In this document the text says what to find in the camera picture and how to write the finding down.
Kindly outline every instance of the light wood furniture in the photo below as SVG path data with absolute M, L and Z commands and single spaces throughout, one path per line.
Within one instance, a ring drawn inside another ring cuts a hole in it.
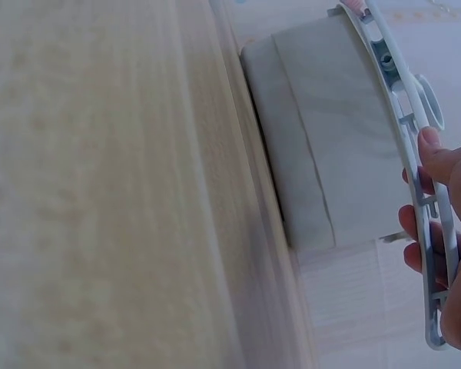
M 309 368 L 220 0 L 0 0 L 0 368 Z

